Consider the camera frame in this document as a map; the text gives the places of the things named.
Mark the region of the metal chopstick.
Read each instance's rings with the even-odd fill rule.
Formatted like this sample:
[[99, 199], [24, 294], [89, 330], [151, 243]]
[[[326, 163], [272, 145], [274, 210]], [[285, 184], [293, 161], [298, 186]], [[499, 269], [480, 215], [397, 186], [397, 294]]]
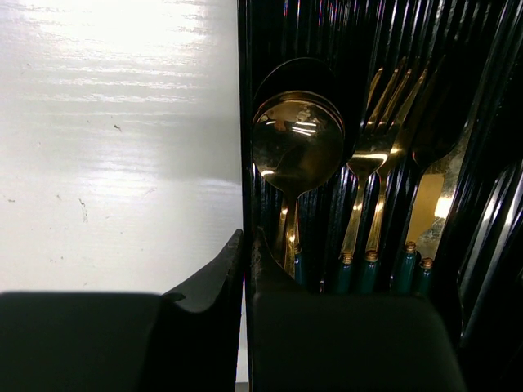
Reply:
[[471, 340], [503, 253], [521, 221], [522, 161], [519, 160], [494, 182], [460, 271], [458, 294], [463, 328], [459, 345], [462, 347]]

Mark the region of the gold knife green handle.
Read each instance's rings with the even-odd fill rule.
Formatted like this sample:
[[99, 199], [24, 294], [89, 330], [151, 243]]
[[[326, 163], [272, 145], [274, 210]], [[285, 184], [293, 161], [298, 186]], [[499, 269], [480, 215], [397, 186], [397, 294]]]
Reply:
[[426, 296], [431, 290], [433, 265], [458, 178], [473, 130], [471, 124], [452, 147], [437, 144], [419, 145], [412, 158], [422, 172], [413, 201], [407, 239], [415, 244], [420, 261], [414, 267], [412, 292]]
[[395, 293], [414, 291], [417, 270], [421, 271], [422, 287], [419, 291], [425, 292], [429, 288], [432, 263], [454, 198], [454, 193], [445, 185], [447, 155], [453, 146], [452, 142], [423, 141], [420, 138], [413, 144], [416, 188], [409, 209], [406, 242], [391, 276], [391, 290]]

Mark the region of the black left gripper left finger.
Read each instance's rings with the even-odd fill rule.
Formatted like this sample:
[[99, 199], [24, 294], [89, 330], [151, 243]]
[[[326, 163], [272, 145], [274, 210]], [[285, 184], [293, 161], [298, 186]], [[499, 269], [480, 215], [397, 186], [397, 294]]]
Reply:
[[244, 234], [164, 294], [4, 292], [4, 391], [232, 391]]

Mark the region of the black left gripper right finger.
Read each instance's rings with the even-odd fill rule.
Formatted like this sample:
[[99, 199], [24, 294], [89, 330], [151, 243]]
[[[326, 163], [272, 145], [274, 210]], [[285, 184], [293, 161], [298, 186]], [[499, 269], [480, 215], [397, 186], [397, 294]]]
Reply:
[[314, 295], [253, 237], [249, 284], [254, 391], [464, 391], [449, 334], [429, 301]]

